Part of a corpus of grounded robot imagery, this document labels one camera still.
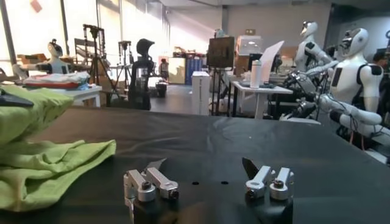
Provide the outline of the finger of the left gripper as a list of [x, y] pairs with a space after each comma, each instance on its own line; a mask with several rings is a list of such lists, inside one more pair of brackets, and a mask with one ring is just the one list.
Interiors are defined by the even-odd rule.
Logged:
[[8, 92], [1, 91], [1, 106], [2, 107], [33, 107], [34, 103], [22, 97], [18, 97]]

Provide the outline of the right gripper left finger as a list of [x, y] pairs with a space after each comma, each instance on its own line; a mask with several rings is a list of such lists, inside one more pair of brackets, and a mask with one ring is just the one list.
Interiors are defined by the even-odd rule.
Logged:
[[150, 162], [142, 171], [128, 170], [123, 176], [125, 205], [134, 210], [135, 203], [150, 203], [157, 198], [179, 199], [179, 184], [160, 171], [166, 158]]

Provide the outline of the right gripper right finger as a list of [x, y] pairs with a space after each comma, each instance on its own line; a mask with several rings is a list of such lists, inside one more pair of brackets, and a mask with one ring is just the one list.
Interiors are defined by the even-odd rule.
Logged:
[[258, 168], [254, 162], [242, 158], [242, 165], [249, 178], [245, 183], [246, 196], [249, 200], [256, 200], [265, 196], [266, 189], [273, 200], [285, 201], [294, 195], [294, 172], [287, 167], [281, 167], [279, 172], [271, 166]]

